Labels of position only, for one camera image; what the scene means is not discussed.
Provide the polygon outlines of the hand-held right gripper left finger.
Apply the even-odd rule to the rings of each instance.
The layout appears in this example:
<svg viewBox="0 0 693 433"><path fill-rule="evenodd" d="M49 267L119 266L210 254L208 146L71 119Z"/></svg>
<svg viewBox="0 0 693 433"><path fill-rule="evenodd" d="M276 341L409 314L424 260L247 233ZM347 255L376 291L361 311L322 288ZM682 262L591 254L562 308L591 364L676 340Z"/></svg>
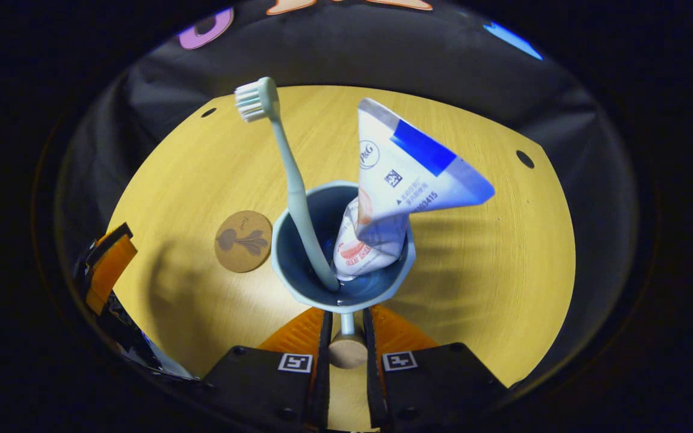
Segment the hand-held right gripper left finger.
<svg viewBox="0 0 693 433"><path fill-rule="evenodd" d="M231 347L202 381L209 402L252 431L325 430L332 325L308 308L256 347Z"/></svg>

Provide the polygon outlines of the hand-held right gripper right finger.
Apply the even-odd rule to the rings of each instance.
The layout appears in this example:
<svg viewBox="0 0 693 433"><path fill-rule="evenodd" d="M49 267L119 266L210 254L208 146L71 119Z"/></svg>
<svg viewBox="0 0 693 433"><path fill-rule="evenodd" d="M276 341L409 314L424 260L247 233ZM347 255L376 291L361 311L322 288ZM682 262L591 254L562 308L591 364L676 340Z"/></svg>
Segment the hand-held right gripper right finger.
<svg viewBox="0 0 693 433"><path fill-rule="evenodd" d="M382 431L471 431L507 395L465 345L438 345L383 306L363 311L368 407Z"/></svg>

